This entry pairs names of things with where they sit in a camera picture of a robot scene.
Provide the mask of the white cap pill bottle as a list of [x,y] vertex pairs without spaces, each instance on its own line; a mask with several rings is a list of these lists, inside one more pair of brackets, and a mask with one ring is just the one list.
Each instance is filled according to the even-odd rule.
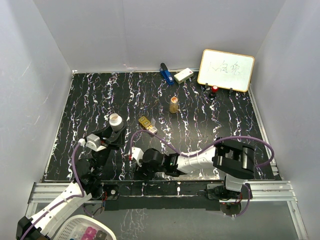
[[112,113],[109,116],[109,125],[114,132],[120,131],[124,127],[123,119],[117,113]]

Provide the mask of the yellow clear weekly pill organizer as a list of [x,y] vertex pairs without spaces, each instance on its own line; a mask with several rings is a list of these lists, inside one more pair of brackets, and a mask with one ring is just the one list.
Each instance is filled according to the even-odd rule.
[[138,122],[144,130],[152,134],[156,134],[158,132],[158,129],[155,127],[155,125],[152,124],[151,121],[149,121],[145,116],[140,117]]

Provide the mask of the clear jar of yellow capsules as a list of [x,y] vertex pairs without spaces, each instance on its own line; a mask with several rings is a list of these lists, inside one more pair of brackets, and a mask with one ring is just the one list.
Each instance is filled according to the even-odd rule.
[[170,99],[170,103],[169,103],[169,112],[171,114],[175,114],[177,113],[179,110],[179,99],[176,96],[173,96]]

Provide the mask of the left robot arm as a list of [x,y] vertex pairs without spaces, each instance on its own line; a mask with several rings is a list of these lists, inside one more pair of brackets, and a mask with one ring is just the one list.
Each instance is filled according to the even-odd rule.
[[74,179],[68,187],[38,213],[23,216],[17,223],[16,239],[49,240],[61,225],[86,201],[103,195],[102,170],[112,151],[125,144],[126,127],[114,130],[110,125],[78,140],[76,149],[85,146],[93,151],[91,158],[71,155]]

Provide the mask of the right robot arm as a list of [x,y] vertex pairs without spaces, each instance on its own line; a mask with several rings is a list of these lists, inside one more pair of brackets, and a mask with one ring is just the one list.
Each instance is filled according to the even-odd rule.
[[154,148],[142,151],[138,147],[130,150],[136,161],[136,173],[141,179],[150,179],[153,174],[163,172],[167,176],[179,177],[196,170],[215,167],[225,173],[223,185],[207,191],[217,200],[230,200],[241,195],[242,185],[254,178],[255,149],[253,146],[232,139],[222,140],[206,149],[191,153],[162,154]]

